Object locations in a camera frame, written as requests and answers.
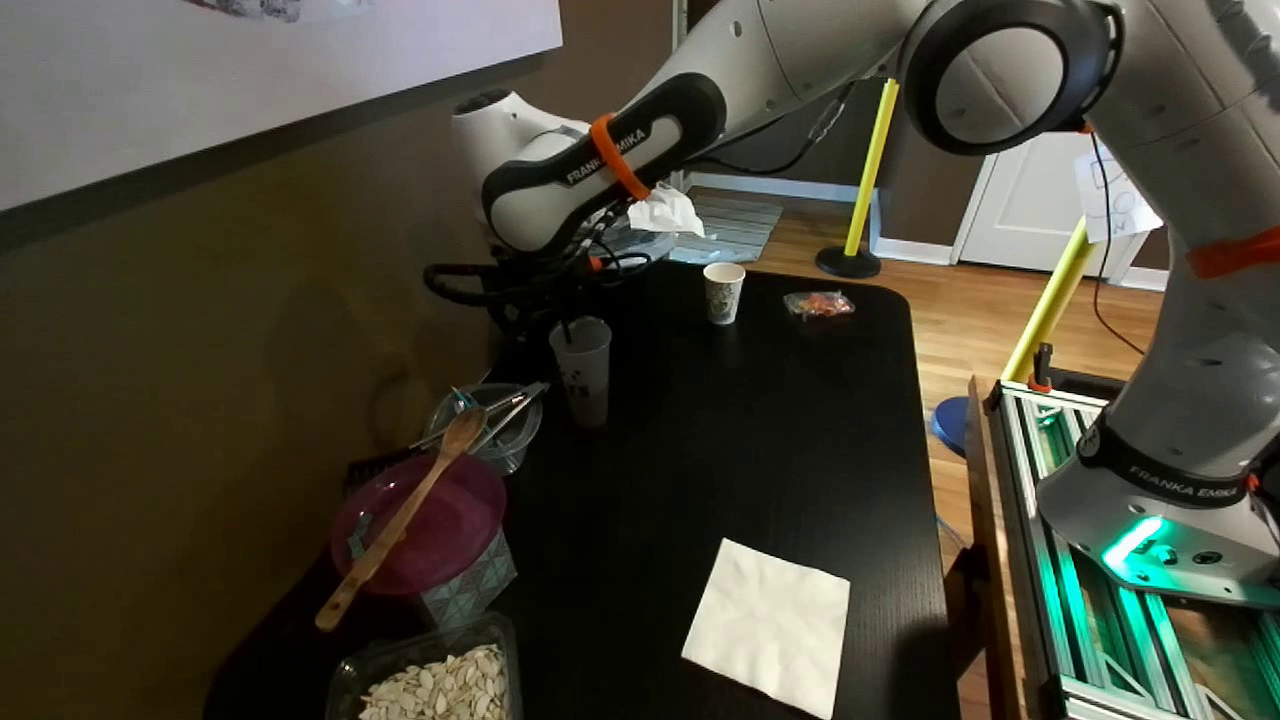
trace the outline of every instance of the paper napkin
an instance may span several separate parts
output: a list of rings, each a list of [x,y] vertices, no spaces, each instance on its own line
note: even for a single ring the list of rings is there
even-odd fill
[[[828,720],[844,617],[848,582],[718,542],[680,658]]]

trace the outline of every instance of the plastic cup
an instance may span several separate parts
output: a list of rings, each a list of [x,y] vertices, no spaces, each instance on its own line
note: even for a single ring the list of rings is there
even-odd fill
[[[579,322],[555,325],[546,343],[555,354],[566,417],[579,428],[605,428],[609,426],[609,343],[613,343],[609,325],[600,318],[579,318]]]

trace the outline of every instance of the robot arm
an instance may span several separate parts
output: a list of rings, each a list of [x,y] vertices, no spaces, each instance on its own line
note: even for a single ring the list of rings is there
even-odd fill
[[[954,153],[1009,148],[1079,116],[1079,95],[1100,89],[1106,66],[1104,27],[1093,14],[1079,18],[1082,0],[1043,5],[1031,33],[1016,27],[1016,5],[977,5],[954,14],[954,0],[718,0],[635,99],[609,116],[609,138],[635,179],[656,185],[700,153],[899,60],[911,68],[904,99],[921,129]],[[984,33],[995,39],[977,51],[954,46]],[[562,251],[600,207],[626,205],[587,125],[546,116],[512,94],[461,107],[454,133],[489,232],[507,251]]]
[[[871,71],[899,36],[897,0],[723,0],[609,119],[609,138],[641,185],[656,185],[691,158]],[[558,251],[600,207],[626,205],[626,193],[600,165],[587,125],[555,125],[512,148],[524,138],[507,106],[524,99],[503,95],[454,116],[469,148],[503,148],[473,153],[484,219],[507,251]]]
[[[562,258],[632,199],[595,133],[656,185],[880,66],[917,129],[953,153],[995,153],[1087,113],[1166,219],[1175,267],[1150,357],[1043,481],[1041,517],[1096,562],[1156,530],[1143,549],[1160,549],[1160,572],[1106,565],[1122,584],[1280,603],[1262,587],[1274,523],[1244,491],[1280,431],[1273,36],[1280,0],[718,0],[615,116],[579,125],[489,95],[461,107],[454,133],[497,249]]]

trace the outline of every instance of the white wall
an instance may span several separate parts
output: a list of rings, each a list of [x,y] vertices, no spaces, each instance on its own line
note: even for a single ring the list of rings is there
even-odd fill
[[[299,0],[299,10],[305,21],[285,26],[192,0],[4,0],[0,214],[558,48],[555,0]]]

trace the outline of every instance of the yellow pole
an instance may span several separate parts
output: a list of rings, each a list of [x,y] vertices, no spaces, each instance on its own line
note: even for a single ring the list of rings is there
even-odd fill
[[[1024,335],[1016,340],[1009,365],[1002,365],[1002,382],[1009,384],[1024,384],[1027,371],[1031,371],[1031,359],[1037,359],[1037,348],[1043,343],[1043,335],[1050,335],[1057,322],[1062,322],[1062,310],[1082,277],[1082,265],[1087,265],[1087,219],[1076,226],[1062,258],[1057,262],[1043,293],[1041,293],[1041,304],[1031,312],[1031,322],[1024,325]]]
[[[868,159],[863,159],[863,179],[856,185],[856,205],[853,205],[853,219],[848,219],[848,238],[844,238],[844,258],[856,258],[863,249],[868,207],[871,207],[871,198],[876,198],[891,113],[897,113],[897,79],[887,78],[884,89],[880,89],[876,129],[871,129],[871,143],[868,143]]]

